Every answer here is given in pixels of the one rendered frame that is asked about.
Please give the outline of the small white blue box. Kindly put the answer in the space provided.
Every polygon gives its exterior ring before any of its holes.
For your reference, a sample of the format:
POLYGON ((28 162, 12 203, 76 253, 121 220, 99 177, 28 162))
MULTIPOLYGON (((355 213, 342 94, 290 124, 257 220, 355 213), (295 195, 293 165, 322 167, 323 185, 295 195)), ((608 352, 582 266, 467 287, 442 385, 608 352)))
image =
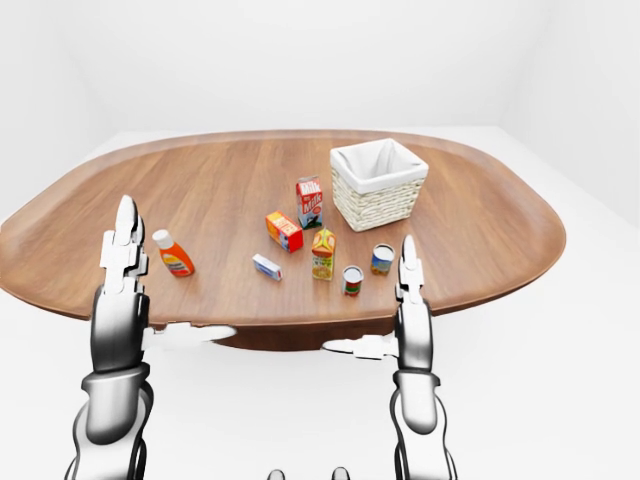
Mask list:
POLYGON ((261 273, 267 275, 268 277, 276 281, 282 280, 283 272, 282 272, 282 268, 278 264, 274 263, 273 261, 267 259, 266 257, 260 254, 255 254, 252 257, 252 261, 253 261, 254 267, 261 273))

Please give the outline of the blue yellow label tin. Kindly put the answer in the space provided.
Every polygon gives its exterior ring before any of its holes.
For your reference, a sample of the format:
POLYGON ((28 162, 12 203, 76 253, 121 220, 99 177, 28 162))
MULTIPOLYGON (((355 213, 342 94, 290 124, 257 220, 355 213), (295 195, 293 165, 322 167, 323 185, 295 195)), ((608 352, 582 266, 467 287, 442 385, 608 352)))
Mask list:
POLYGON ((371 271, 376 275, 388 275, 395 258, 395 250, 388 244, 377 244, 372 250, 371 271))

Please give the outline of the orange red food box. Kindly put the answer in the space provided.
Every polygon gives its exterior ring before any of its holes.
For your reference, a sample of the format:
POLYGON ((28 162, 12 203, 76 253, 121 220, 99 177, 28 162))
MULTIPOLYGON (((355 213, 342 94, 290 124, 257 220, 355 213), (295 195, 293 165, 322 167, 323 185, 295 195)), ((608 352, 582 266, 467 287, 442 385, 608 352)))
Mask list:
POLYGON ((303 230, 281 211, 276 210, 265 217, 271 238, 284 250, 292 253, 304 245, 303 230))

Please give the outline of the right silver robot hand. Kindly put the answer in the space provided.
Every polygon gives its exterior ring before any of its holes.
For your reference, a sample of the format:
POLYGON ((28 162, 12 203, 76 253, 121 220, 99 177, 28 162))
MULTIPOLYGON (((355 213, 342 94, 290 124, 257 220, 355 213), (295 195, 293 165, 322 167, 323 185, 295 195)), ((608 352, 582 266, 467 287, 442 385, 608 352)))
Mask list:
POLYGON ((322 345, 322 349, 369 360, 393 356, 398 360, 400 369, 430 371, 433 360, 432 325, 430 307, 421 294, 423 286, 422 263, 413 237, 406 235, 398 260, 395 295, 399 306, 394 338, 364 335, 355 340, 329 340, 322 345))

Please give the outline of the white woven basket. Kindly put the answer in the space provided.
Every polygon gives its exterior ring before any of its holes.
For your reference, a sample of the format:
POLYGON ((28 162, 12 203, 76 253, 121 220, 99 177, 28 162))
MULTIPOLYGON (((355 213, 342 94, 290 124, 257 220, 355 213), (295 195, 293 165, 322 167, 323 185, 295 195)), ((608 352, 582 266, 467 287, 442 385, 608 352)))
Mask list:
POLYGON ((391 138, 333 148, 330 165, 334 205, 356 232, 408 218, 429 171, 391 138))

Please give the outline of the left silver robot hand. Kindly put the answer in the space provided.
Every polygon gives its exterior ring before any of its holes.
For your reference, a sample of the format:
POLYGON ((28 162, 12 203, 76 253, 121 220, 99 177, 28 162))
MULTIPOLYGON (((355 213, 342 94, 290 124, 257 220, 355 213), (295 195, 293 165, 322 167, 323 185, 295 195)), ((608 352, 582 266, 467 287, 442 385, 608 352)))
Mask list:
POLYGON ((144 222, 134 200, 125 195, 115 228, 103 236, 100 266, 105 280, 96 291, 91 319, 91 355, 97 372, 132 368, 149 349, 190 348, 236 334, 229 325, 196 327, 178 322, 162 330, 149 325, 150 298, 139 282, 148 271, 144 238, 144 222))

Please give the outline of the orange bottle white cap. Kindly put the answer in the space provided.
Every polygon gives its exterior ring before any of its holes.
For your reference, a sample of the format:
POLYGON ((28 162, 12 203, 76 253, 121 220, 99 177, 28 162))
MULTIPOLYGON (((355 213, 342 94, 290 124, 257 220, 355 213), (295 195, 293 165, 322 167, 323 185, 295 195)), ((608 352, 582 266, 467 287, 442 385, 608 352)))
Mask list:
POLYGON ((160 257, 167 269, 176 277, 186 277, 195 272, 195 266, 186 251, 173 240, 166 229, 153 233, 160 257))

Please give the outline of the red label tin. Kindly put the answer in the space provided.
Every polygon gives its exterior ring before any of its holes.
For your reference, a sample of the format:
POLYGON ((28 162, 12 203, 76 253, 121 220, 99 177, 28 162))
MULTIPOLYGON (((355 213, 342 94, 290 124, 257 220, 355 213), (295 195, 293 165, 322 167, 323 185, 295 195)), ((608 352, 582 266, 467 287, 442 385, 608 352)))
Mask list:
POLYGON ((342 275, 342 293, 346 296, 357 296, 361 291, 363 279, 363 271, 358 266, 347 266, 342 275))

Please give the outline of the orange juice carton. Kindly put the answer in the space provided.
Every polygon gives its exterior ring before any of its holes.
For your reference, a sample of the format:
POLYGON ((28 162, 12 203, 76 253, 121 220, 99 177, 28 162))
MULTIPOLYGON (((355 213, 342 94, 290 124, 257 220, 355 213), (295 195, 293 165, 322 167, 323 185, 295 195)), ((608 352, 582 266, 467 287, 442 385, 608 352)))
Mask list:
POLYGON ((319 230, 312 244, 312 276, 314 279, 330 281, 333 278, 336 237, 328 230, 319 230))

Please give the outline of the red milk carton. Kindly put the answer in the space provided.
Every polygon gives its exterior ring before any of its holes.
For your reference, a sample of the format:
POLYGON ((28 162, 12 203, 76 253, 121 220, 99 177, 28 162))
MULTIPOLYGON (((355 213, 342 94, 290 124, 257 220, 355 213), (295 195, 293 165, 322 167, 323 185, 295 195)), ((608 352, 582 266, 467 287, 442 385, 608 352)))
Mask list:
POLYGON ((323 194, 318 175, 300 178, 296 183, 297 217, 303 229, 322 225, 323 194))

